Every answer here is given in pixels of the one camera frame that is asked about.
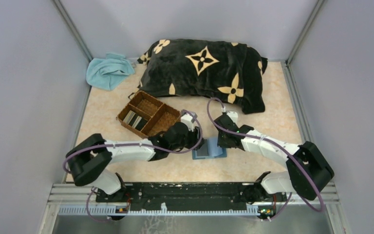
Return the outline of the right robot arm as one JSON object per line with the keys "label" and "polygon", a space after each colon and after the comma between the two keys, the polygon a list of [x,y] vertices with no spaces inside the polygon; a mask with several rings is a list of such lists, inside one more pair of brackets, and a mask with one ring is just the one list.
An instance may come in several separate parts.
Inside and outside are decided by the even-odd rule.
{"label": "right robot arm", "polygon": [[284,172],[267,173],[259,179],[255,196],[261,201],[281,192],[297,193],[304,199],[314,200],[335,175],[317,145],[310,141],[288,143],[248,125],[238,127],[230,112],[222,113],[213,124],[219,132],[220,147],[257,153],[286,168]]}

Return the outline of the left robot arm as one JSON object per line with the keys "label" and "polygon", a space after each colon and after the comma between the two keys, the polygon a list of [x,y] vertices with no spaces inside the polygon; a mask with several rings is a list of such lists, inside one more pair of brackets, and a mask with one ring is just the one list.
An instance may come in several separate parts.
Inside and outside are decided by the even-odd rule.
{"label": "left robot arm", "polygon": [[202,144],[201,127],[182,122],[140,141],[111,141],[101,134],[93,134],[68,152],[62,166],[72,175],[75,186],[91,185],[119,202],[126,197],[127,189],[121,176],[109,171],[108,165],[134,160],[162,160],[170,153],[184,154]]}

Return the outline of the silver credit card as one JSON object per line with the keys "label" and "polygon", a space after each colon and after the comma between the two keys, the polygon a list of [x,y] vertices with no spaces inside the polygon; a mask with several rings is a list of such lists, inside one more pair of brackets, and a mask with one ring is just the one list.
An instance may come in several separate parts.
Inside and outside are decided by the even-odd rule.
{"label": "silver credit card", "polygon": [[204,143],[200,149],[198,149],[196,151],[196,155],[197,157],[208,157],[209,156],[209,153],[208,153],[208,144],[207,143]]}

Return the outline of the woven brown divided basket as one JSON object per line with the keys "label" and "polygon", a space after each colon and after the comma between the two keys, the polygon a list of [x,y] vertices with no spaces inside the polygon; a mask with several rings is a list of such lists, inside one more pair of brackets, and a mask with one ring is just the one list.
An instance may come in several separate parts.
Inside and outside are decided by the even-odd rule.
{"label": "woven brown divided basket", "polygon": [[[123,122],[124,117],[130,110],[147,119],[147,124],[141,131]],[[167,131],[169,127],[179,122],[180,118],[181,112],[179,110],[174,109],[143,91],[133,94],[130,101],[116,116],[116,120],[119,121],[123,127],[141,138],[148,138],[161,131]]]}

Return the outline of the teal leather card holder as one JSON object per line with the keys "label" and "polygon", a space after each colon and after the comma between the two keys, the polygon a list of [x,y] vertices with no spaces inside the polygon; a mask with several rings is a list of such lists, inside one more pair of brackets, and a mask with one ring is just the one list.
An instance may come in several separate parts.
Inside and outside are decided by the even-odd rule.
{"label": "teal leather card holder", "polygon": [[216,158],[225,158],[227,157],[226,148],[222,148],[218,146],[218,138],[217,137],[210,137],[205,138],[204,143],[208,144],[208,157],[197,157],[196,150],[192,151],[192,159],[199,160],[199,159],[216,159]]}

